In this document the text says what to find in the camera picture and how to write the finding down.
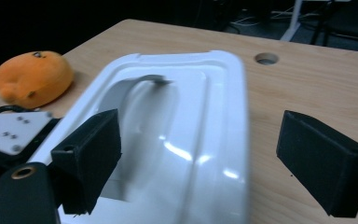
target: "white tray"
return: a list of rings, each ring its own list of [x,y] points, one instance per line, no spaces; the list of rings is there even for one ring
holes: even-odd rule
[[[119,109],[122,157],[91,215],[63,223],[247,223],[249,118],[245,72],[233,54],[132,54],[108,64],[31,161],[91,115],[116,105],[122,80],[142,81]]]

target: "screw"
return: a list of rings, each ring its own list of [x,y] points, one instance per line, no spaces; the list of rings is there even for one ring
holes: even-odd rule
[[[17,152],[21,150],[21,147],[19,145],[14,145],[11,149]]]

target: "wooden table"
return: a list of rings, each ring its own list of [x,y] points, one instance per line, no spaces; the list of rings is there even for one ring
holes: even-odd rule
[[[212,49],[230,51],[246,66],[252,223],[358,223],[358,217],[328,217],[276,156],[286,109],[313,116],[358,141],[358,52],[128,20],[64,55],[76,70],[75,82],[43,109],[64,116],[103,67],[121,56]],[[279,61],[257,63],[255,55],[262,52],[278,55]]]

